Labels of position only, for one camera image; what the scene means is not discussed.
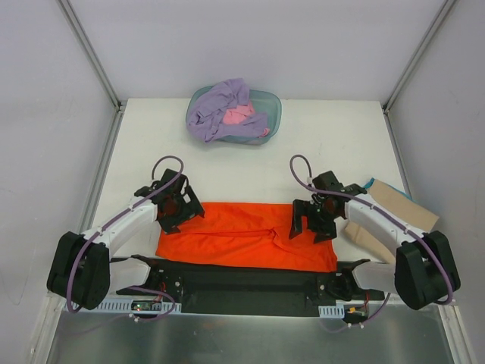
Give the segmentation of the orange t shirt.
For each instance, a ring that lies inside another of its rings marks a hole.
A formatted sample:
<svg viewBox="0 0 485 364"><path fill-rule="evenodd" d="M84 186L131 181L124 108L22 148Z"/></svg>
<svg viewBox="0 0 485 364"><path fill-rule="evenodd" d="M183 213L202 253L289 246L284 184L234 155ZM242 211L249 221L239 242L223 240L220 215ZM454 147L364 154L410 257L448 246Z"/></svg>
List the orange t shirt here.
<svg viewBox="0 0 485 364"><path fill-rule="evenodd" d="M328 273L337 256L330 240L314 242L303 231L290 239L290 204L204 202L175 234L160 234L156 256L175 262L237 268L273 268Z"/></svg>

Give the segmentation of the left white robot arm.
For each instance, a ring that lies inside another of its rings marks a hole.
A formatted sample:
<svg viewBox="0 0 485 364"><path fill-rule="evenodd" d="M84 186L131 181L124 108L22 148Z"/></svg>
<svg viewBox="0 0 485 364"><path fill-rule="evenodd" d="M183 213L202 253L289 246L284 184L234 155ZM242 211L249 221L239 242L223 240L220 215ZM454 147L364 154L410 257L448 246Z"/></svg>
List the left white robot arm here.
<svg viewBox="0 0 485 364"><path fill-rule="evenodd" d="M154 294L161 280L154 268L138 256L114 261L114 254L154 223L165 234L177 234L181 224L204 214L188 177L166 169L161 179L138 189L128 206L102 225L80 234L63 234L46 287L74 310L94 309L108 294L126 288Z"/></svg>

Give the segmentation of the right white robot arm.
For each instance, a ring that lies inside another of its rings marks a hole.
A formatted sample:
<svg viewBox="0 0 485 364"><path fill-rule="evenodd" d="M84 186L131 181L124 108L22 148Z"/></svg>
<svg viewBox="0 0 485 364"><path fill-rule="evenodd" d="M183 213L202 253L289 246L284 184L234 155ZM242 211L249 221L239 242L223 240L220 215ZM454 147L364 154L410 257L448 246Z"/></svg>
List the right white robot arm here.
<svg viewBox="0 0 485 364"><path fill-rule="evenodd" d="M361 259L345 266L326 286L331 296L349 301L378 290L398 295L414 310L451 303L461 281L445 234L410 225L359 185L342 185L332 171L304 187L311 191L311 200L293 200L289 238L308 229L315 243L332 240L337 236L336 220L343 218L364 228L395 258L393 263Z"/></svg>

